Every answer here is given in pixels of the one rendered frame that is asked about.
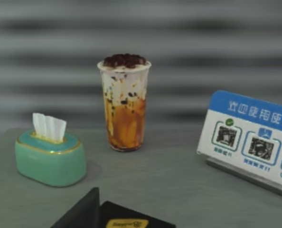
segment amber liquid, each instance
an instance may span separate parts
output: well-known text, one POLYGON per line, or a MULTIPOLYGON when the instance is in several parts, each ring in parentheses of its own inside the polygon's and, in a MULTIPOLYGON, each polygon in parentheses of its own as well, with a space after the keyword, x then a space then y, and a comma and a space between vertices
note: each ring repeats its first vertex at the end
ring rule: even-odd
POLYGON ((110 146, 116 151, 128 152, 138 149, 144 138, 145 100, 123 100, 114 105, 104 96, 105 118, 110 146))

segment blue icon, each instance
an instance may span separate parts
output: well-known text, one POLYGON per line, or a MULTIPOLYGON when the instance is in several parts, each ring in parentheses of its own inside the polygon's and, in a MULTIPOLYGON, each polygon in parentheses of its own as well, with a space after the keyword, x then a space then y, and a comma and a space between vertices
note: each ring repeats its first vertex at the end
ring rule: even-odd
POLYGON ((270 139, 272 136, 272 131, 266 128, 259 128, 258 136, 265 139, 270 139))

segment table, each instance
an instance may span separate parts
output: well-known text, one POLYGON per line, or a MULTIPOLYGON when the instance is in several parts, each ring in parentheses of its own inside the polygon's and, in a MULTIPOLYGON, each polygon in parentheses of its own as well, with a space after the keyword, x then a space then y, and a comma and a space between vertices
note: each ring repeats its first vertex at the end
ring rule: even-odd
POLYGON ((136 152, 109 148, 105 130, 72 129, 85 147, 88 175, 52 188, 18 174, 15 139, 0 138, 0 228, 48 228, 92 187, 106 200, 174 223, 178 228, 275 228, 282 197, 205 164, 199 130, 150 130, 136 152))

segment blue banner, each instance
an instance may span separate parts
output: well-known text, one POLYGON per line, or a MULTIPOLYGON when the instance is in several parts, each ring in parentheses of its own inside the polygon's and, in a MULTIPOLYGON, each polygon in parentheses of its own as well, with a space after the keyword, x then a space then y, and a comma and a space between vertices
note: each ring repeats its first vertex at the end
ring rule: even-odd
POLYGON ((282 131, 282 105, 217 91, 211 98, 209 109, 282 131))

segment white tissue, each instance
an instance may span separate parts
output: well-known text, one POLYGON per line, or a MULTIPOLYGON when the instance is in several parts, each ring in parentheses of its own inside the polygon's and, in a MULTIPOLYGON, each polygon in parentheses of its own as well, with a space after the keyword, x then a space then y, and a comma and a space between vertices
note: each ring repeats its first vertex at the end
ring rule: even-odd
POLYGON ((33 113, 32 117, 33 125, 38 136, 52 141, 63 141, 66 131, 66 121, 39 113, 33 113))

